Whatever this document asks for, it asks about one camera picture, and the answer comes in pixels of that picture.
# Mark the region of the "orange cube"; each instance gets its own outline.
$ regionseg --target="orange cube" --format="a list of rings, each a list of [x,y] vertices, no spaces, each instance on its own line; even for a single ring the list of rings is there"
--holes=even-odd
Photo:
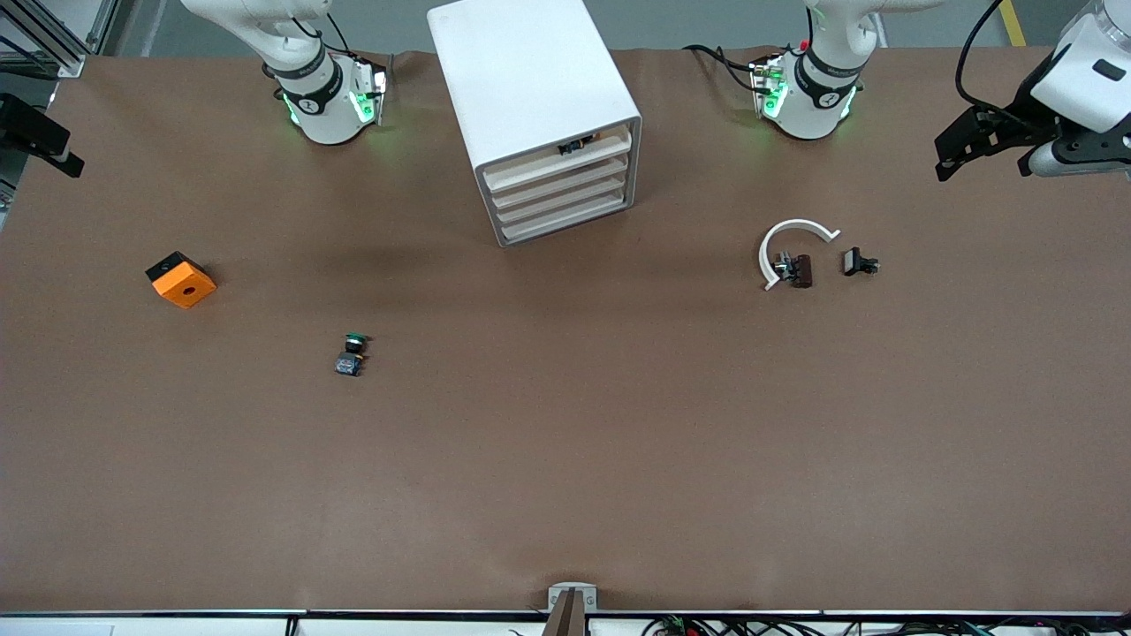
[[[183,309],[216,291],[216,283],[204,269],[179,251],[146,269],[145,274],[162,298]]]

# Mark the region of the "yellow stripe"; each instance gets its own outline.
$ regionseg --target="yellow stripe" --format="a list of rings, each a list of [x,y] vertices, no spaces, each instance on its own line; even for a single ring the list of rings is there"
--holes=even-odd
[[[1013,0],[1004,0],[1001,3],[1001,20],[1005,23],[1005,33],[1009,34],[1009,43],[1013,46],[1025,46],[1025,33],[1021,31],[1021,23],[1017,19]]]

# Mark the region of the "white ring piece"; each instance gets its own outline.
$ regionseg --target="white ring piece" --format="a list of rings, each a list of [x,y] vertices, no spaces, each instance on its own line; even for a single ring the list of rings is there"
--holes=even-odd
[[[762,239],[762,247],[758,250],[758,266],[762,268],[762,276],[766,276],[766,291],[770,291],[770,287],[776,285],[777,282],[782,280],[782,277],[777,275],[777,272],[774,270],[774,266],[770,265],[769,248],[770,239],[774,238],[774,234],[777,234],[783,230],[809,230],[823,239],[826,243],[840,235],[840,230],[829,232],[824,225],[806,218],[791,218],[789,221],[783,221],[782,223],[770,227],[770,231],[766,232],[766,238]]]

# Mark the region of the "white storage box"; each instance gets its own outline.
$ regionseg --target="white storage box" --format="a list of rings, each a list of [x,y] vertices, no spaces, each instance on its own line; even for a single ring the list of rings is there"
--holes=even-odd
[[[632,205],[640,112],[581,0],[428,12],[499,244]]]

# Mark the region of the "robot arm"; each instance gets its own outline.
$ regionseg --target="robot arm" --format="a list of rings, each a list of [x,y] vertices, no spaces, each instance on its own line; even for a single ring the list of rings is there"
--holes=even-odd
[[[938,7],[944,0],[804,0],[813,20],[812,42],[801,52],[786,51],[753,83],[768,95],[756,95],[758,112],[786,134],[819,139],[847,117],[856,79],[875,51],[873,12],[908,12]]]
[[[1007,148],[1025,177],[1131,175],[1131,0],[1095,0],[1003,109],[970,106],[935,141],[940,181]]]
[[[342,144],[379,122],[385,69],[346,51],[329,51],[318,32],[307,24],[328,15],[330,0],[182,2],[264,59],[283,88],[291,120],[311,140]]]

